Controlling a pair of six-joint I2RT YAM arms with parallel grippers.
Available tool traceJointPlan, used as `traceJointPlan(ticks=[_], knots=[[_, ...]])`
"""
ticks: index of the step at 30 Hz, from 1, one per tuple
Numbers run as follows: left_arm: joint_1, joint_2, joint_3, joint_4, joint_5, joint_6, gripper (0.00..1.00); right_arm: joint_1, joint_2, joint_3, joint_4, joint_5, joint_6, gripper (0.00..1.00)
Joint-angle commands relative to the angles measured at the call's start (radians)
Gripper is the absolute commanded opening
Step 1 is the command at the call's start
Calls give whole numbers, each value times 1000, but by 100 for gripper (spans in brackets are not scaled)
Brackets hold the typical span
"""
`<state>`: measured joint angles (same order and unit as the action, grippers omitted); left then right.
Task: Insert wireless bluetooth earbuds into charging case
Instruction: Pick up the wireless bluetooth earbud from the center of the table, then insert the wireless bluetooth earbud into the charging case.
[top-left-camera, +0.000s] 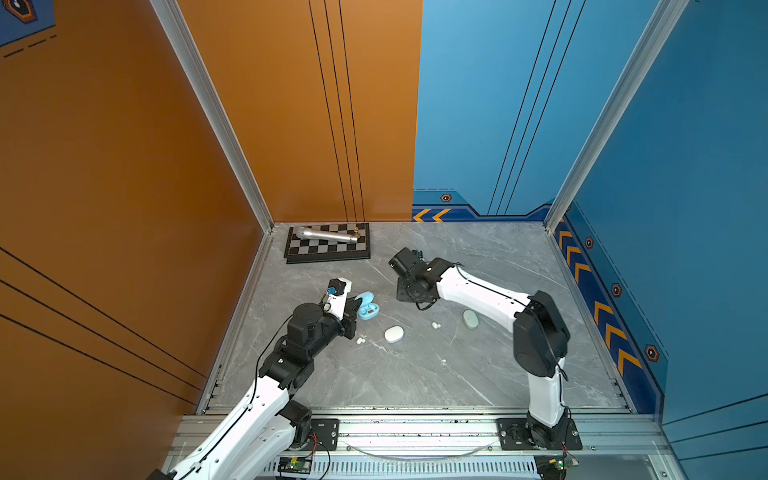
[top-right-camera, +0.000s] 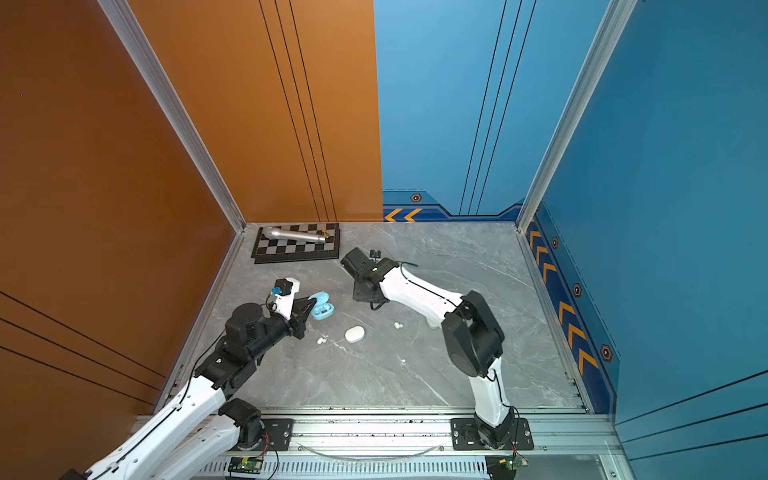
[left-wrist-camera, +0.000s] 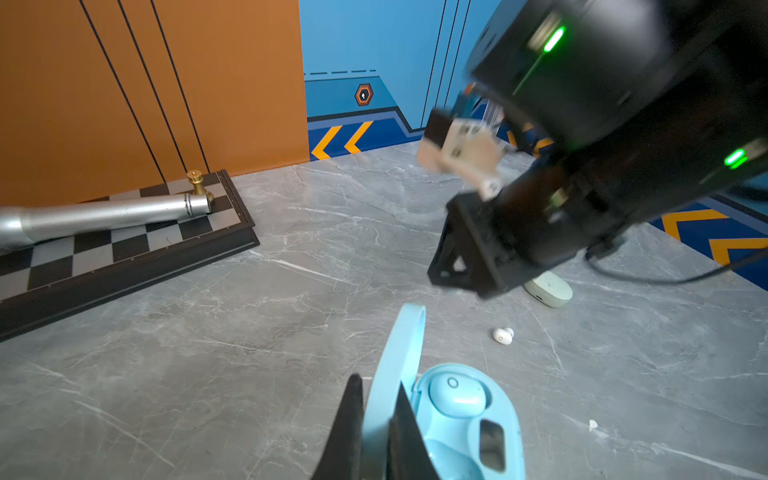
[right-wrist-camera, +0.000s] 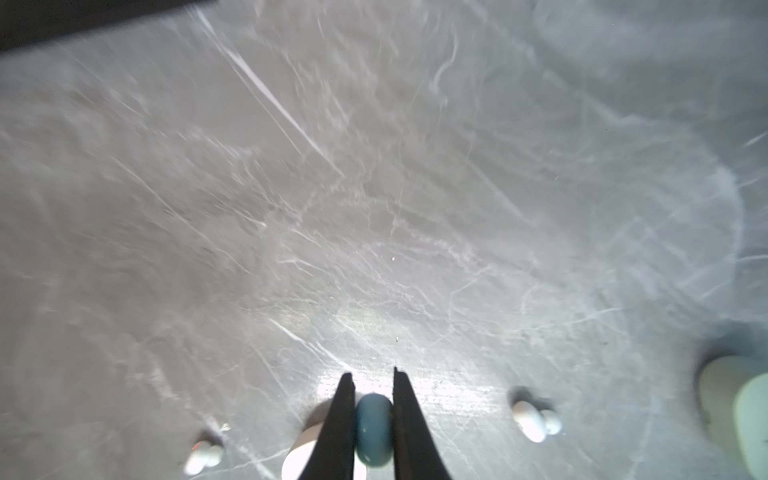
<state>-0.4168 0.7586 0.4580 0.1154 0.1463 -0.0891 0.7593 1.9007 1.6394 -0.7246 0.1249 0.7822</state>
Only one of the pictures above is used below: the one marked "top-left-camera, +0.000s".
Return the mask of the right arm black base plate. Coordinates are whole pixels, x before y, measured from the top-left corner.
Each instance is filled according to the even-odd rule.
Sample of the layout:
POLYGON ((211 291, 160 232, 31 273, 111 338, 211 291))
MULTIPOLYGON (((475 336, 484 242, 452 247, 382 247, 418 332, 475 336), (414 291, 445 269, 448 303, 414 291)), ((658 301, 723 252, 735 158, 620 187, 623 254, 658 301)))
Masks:
POLYGON ((497 434, 504 451, 547 450, 580 451, 583 449, 575 421, 564 416, 548 427, 532 418, 500 418, 496 420, 497 434))

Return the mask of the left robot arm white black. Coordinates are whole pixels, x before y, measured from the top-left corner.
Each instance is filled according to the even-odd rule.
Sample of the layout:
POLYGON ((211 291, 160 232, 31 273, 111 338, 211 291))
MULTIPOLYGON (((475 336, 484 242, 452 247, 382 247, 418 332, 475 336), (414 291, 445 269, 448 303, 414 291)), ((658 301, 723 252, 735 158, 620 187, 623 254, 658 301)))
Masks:
POLYGON ((150 479, 254 479, 281 452, 307 442, 311 410, 293 399, 314 358, 338 337, 355 337, 360 298, 326 295, 304 303, 278 328, 274 350, 257 360, 252 385, 215 430, 171 471, 150 479))

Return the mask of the white earbud charging case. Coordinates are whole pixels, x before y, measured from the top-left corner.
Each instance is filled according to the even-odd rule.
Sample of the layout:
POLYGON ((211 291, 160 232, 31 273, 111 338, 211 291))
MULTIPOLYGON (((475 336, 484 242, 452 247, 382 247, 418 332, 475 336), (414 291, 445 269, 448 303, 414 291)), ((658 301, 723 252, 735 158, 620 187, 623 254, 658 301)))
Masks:
POLYGON ((385 330, 384 339, 388 343, 394 344, 401 341, 404 335, 405 335, 405 331, 401 326, 393 326, 385 330))

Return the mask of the blue earbud charging case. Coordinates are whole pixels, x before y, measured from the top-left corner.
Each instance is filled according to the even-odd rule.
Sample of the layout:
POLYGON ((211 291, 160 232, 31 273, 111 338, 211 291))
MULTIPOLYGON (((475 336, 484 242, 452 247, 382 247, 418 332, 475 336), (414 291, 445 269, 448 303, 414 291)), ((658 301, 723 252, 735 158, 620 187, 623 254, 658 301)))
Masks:
POLYGON ((363 292, 357 295, 355 299, 360 301, 357 315, 361 320, 368 321, 379 314, 380 307, 374 302, 375 296, 372 292, 363 292))

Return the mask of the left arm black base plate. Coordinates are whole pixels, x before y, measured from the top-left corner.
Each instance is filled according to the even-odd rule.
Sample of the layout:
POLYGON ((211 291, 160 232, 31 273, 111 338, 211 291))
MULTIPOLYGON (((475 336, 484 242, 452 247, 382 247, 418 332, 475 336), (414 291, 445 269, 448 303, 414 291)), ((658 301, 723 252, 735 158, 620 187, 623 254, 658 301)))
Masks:
POLYGON ((340 420, 338 418, 312 418, 296 428, 290 450, 309 451, 315 445, 335 451, 339 437, 340 420))

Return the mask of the mint green earbud charging case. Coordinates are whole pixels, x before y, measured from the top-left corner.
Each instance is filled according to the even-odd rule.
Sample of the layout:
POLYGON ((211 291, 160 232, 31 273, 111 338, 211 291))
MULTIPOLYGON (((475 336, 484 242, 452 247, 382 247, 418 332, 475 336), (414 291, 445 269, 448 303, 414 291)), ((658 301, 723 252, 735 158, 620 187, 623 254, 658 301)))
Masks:
POLYGON ((464 325, 469 330, 474 330, 479 326, 479 317, 476 312, 473 310, 465 310, 462 313, 462 319, 464 322, 464 325))

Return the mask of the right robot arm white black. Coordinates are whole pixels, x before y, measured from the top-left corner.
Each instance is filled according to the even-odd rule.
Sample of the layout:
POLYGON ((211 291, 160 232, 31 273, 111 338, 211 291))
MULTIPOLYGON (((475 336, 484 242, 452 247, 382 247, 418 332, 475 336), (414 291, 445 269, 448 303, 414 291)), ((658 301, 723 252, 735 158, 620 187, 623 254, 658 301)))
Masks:
POLYGON ((528 378, 527 441, 542 450, 565 447, 574 431, 563 398, 571 333, 551 295, 509 290, 470 274, 458 263, 442 258, 427 262, 408 248, 396 253, 389 266, 398 276, 398 300, 421 311, 439 300, 454 302, 512 334, 514 359, 528 378))

